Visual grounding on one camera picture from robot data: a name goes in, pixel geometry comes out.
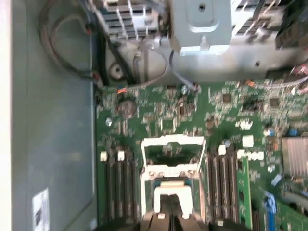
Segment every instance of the green circuit board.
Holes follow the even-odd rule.
[[[278,202],[286,187],[285,182],[292,182],[300,188],[306,185],[306,179],[298,183],[284,178],[281,138],[288,136],[288,131],[292,128],[298,131],[298,136],[308,131],[308,95],[298,94],[297,88],[256,89],[237,81],[200,84],[198,92],[188,91],[184,94],[181,88],[182,85],[133,89],[104,87],[97,92],[99,224],[123,216],[127,209],[136,213],[138,219],[141,218],[139,174],[143,165],[142,140],[168,134],[185,134],[205,137],[207,153],[227,143],[231,143],[235,153],[241,150],[242,157],[237,157],[246,172],[239,170],[239,163],[236,163],[237,171],[234,173],[237,178],[235,193],[238,199],[238,221],[253,229],[254,210],[258,212],[259,230],[272,231],[268,228],[265,192],[273,194]],[[116,157],[108,157],[111,159],[110,165],[107,165],[106,159],[102,157],[102,154],[116,156],[119,150],[125,151],[125,155],[133,160],[122,166],[122,169],[116,165]],[[198,146],[184,147],[177,144],[146,149],[154,164],[168,165],[187,163],[194,156],[198,156],[200,151]],[[207,188],[210,187],[209,181],[206,180],[211,174],[208,172],[208,163],[205,157],[202,162],[204,182],[201,182],[205,187],[205,198],[209,196]],[[126,171],[127,166],[135,168],[132,172]],[[111,175],[117,169],[123,172],[112,180]],[[131,174],[133,179],[132,186],[126,183],[125,177],[128,177],[128,174]],[[282,179],[272,184],[279,176]],[[119,190],[122,186],[126,189],[125,192]],[[244,199],[240,198],[240,192],[245,195]],[[123,205],[124,200],[121,198],[124,197],[130,198],[131,200],[127,201],[134,201],[137,205]],[[199,197],[196,197],[196,200],[205,205],[205,211],[201,211],[200,206],[197,206],[197,212],[204,213],[205,222],[209,222],[209,202]],[[289,209],[287,205],[279,206],[275,214],[275,230],[282,227],[281,216],[284,217],[285,226],[285,219],[288,220],[290,214],[295,213],[293,216],[296,217],[299,213],[292,209],[284,211],[286,209]],[[300,213],[299,215],[308,220],[306,216]]]

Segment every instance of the label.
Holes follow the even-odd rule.
[[[48,188],[32,198],[33,231],[49,231],[49,194]]]

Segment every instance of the gray metal panel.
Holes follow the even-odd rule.
[[[187,55],[174,56],[174,66],[179,73],[185,75],[193,82],[214,82],[226,80],[263,79],[268,70],[275,70],[286,66],[294,66],[302,63],[308,58],[308,53],[301,49],[276,50],[274,44],[275,36],[267,40],[256,38],[255,44],[249,44],[249,37],[235,36],[231,40],[228,50],[222,55]],[[168,41],[162,41],[156,46],[167,58],[171,48]],[[134,57],[132,44],[123,46],[122,53],[128,63],[132,65]],[[115,61],[107,49],[106,67]],[[149,55],[149,79],[154,79],[164,71],[164,60],[160,55],[151,51]],[[140,61],[139,68],[143,78],[144,65]],[[159,83],[174,84],[179,81],[170,73],[162,78]]]
[[[33,230],[32,197],[49,188],[51,231],[85,231],[97,217],[92,85],[46,57],[37,32],[45,1],[12,2],[13,230]],[[66,58],[84,66],[89,38],[79,31],[78,24],[64,26],[57,45]]]

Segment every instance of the aluminum heatsink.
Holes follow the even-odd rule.
[[[282,139],[283,169],[290,176],[308,175],[308,138]]]

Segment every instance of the motherboard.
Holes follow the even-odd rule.
[[[183,85],[99,90],[99,224],[141,220],[156,210],[155,189],[172,178],[190,187],[192,212],[205,224],[224,218],[254,231],[308,230],[304,87],[228,81],[196,92]],[[164,170],[194,164],[197,171],[187,174]],[[151,166],[160,170],[144,180]]]

